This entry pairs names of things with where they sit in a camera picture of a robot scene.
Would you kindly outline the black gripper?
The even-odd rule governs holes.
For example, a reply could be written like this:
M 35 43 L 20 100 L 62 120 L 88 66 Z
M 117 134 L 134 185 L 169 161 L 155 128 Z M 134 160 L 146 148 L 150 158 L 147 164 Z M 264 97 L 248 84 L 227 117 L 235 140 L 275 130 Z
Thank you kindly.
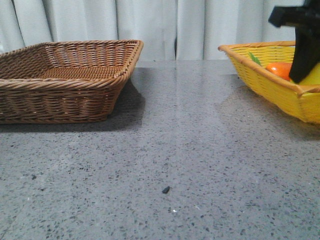
M 298 84 L 320 61 L 320 1 L 305 0 L 300 6 L 275 6 L 268 22 L 295 28 L 295 50 L 289 77 Z

